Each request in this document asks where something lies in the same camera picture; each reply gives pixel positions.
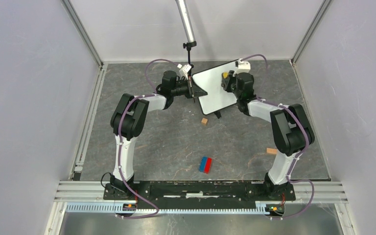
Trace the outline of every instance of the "red and blue block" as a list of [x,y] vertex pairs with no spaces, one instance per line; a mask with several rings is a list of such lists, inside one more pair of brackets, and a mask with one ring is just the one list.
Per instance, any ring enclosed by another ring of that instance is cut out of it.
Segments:
[[208,174],[211,167],[212,158],[202,157],[201,164],[200,164],[200,172]]

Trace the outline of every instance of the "blue block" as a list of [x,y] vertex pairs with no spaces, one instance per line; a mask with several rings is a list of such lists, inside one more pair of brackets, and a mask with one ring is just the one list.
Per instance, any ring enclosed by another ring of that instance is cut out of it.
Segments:
[[205,164],[207,163],[207,159],[208,159],[207,157],[202,157],[199,171],[204,172]]

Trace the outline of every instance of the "silver pole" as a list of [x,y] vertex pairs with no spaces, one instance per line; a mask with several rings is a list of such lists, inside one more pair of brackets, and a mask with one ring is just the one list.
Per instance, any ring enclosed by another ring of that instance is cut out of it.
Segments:
[[189,19],[188,8],[185,0],[175,0],[181,15],[182,25],[184,25],[185,34],[188,43],[195,42],[194,31],[192,30],[191,20]]

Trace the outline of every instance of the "black mounting plate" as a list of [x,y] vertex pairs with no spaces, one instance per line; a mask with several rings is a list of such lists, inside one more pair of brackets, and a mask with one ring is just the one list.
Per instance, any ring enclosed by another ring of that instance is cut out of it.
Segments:
[[[281,201],[282,193],[268,196],[263,181],[135,181],[132,189],[159,209],[255,209],[256,201]],[[286,201],[295,201],[292,184],[283,190]],[[201,193],[206,197],[196,197]],[[104,200],[134,199],[106,185]],[[142,201],[138,209],[152,207]]]

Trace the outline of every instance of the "white wall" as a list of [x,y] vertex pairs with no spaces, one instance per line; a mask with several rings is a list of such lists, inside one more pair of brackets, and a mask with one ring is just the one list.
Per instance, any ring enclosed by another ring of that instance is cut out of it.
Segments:
[[[104,61],[186,60],[174,0],[71,0]],[[192,59],[262,53],[290,59],[322,0],[186,0],[198,46]]]
[[0,0],[0,235],[44,232],[98,67],[58,0]]
[[359,234],[376,234],[376,1],[332,2],[297,72]]

